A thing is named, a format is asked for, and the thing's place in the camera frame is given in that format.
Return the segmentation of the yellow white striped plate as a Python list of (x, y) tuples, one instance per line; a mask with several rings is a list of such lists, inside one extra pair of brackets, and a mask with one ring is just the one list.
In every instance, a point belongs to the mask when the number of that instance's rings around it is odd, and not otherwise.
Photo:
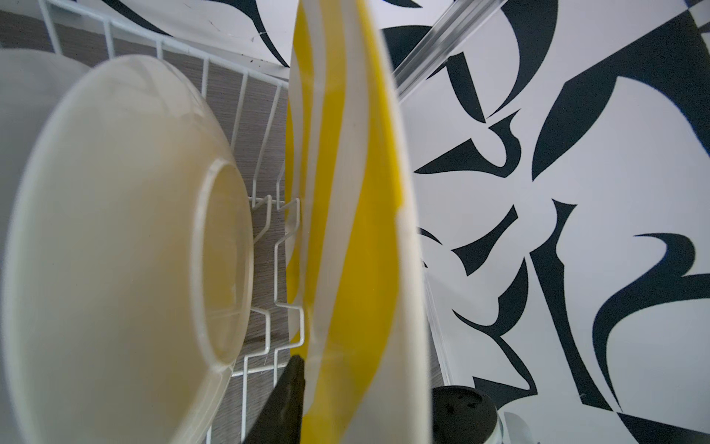
[(297, 7), (286, 136), (305, 443), (432, 440), (423, 265), (399, 100), (366, 1)]

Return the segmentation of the green rimmed white plate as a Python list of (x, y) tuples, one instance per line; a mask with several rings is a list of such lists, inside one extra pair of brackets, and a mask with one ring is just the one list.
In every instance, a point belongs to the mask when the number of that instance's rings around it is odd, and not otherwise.
[(253, 221), (178, 68), (125, 55), (68, 90), (1, 253), (3, 442), (203, 441), (246, 334)]

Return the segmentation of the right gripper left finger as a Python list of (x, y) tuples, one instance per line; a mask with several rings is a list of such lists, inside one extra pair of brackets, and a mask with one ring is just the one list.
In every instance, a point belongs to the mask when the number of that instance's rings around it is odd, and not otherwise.
[(243, 443), (299, 444), (304, 392), (304, 360), (295, 355), (288, 361)]

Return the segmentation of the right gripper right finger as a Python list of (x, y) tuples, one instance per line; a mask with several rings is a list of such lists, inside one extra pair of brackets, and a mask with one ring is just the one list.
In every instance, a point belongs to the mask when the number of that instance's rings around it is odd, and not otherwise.
[(442, 386), (432, 402), (434, 443), (499, 443), (497, 408), (480, 390)]

